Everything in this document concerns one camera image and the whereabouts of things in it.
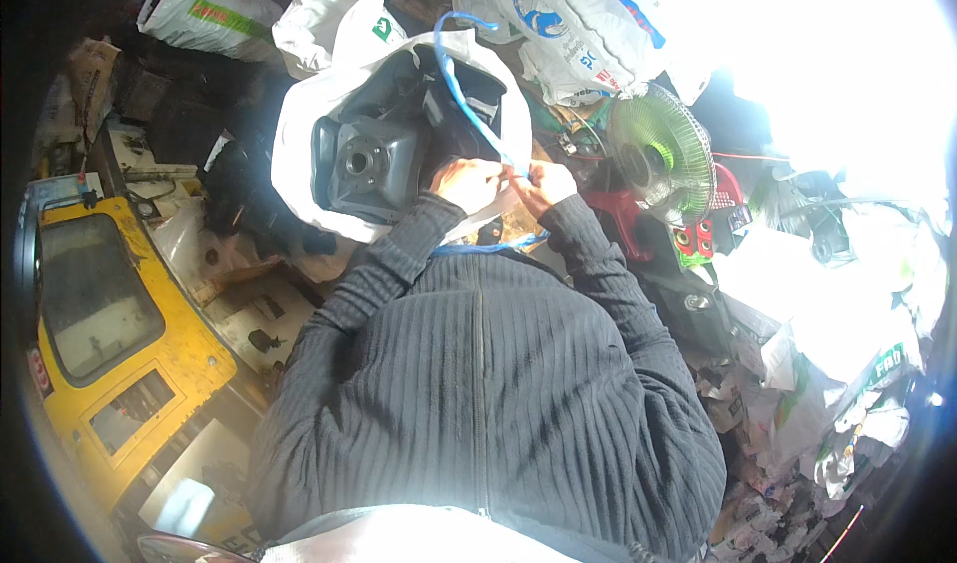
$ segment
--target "person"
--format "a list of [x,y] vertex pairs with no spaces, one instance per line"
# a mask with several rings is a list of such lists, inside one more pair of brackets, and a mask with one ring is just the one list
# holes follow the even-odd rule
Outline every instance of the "person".
[[[431,257],[506,178],[574,289],[517,252]],[[580,561],[683,563],[721,507],[691,374],[560,164],[439,171],[288,363],[248,474],[266,539],[344,509],[454,506]]]

